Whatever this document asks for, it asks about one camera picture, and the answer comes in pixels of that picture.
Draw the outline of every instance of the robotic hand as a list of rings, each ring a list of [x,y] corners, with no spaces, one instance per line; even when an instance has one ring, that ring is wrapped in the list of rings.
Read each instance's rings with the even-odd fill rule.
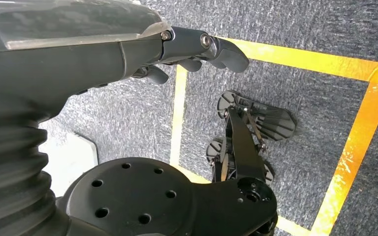
[[[130,76],[164,83],[156,64],[196,71],[202,60],[249,64],[234,44],[129,1],[0,1],[0,236],[268,235],[276,198],[260,178],[194,184],[165,163],[125,158],[84,173],[56,203],[41,171],[38,124],[71,95]]]

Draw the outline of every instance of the gray carpet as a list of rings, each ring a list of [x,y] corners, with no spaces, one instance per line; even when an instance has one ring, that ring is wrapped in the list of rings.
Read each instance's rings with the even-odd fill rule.
[[[213,35],[378,61],[378,1],[142,0],[175,26]],[[174,78],[175,68],[163,66]],[[367,83],[252,61],[245,73],[209,65],[190,73],[181,165],[210,177],[205,147],[223,134],[215,112],[232,89],[292,111],[296,135],[268,142],[281,216],[310,229],[336,168]],[[53,125],[93,140],[100,162],[144,156],[168,161],[174,79],[130,79],[71,97]],[[378,129],[332,235],[378,235]],[[288,233],[277,230],[276,235]]]

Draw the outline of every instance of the black mechanical leg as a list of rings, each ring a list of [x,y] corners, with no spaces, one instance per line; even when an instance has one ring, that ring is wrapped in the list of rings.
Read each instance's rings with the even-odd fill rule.
[[[225,118],[226,129],[223,140],[213,140],[206,150],[207,160],[213,170],[212,182],[253,177],[269,185],[274,172],[259,155],[260,151],[266,149],[262,137],[273,140],[291,137],[296,128],[292,117],[286,110],[254,102],[233,91],[226,91],[220,96],[217,109],[219,117]],[[254,144],[252,134],[257,137],[257,145]],[[252,201],[262,197],[256,192],[255,183],[251,183],[251,189],[243,194]],[[251,235],[271,236],[276,223],[275,213]]]

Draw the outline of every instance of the yellow floor tape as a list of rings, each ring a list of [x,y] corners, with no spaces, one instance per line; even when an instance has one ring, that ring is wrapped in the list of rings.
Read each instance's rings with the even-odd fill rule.
[[[376,61],[285,48],[239,39],[224,39],[237,45],[250,59],[378,84],[378,62]]]
[[[312,226],[312,236],[330,234],[377,127],[378,84],[369,83],[334,176]]]

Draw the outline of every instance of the mounting hole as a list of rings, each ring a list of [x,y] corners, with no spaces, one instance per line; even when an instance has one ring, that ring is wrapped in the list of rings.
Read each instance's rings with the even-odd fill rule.
[[[109,210],[107,208],[99,208],[98,210],[95,211],[95,216],[98,218],[103,218],[107,216],[109,213]]]
[[[100,180],[100,179],[97,179],[97,180],[92,182],[93,187],[101,187],[102,185],[103,185],[103,181]]]
[[[151,221],[151,216],[147,213],[145,214],[142,214],[138,217],[138,221],[143,224],[143,225],[146,225],[148,224],[150,221]]]
[[[160,168],[154,169],[154,173],[156,173],[156,174],[162,174],[163,173],[163,169],[160,169]]]
[[[249,192],[246,194],[246,198],[252,202],[257,202],[259,199],[258,199],[258,196],[252,192]]]
[[[169,190],[166,192],[166,197],[168,198],[175,198],[176,197],[176,192],[173,190]]]

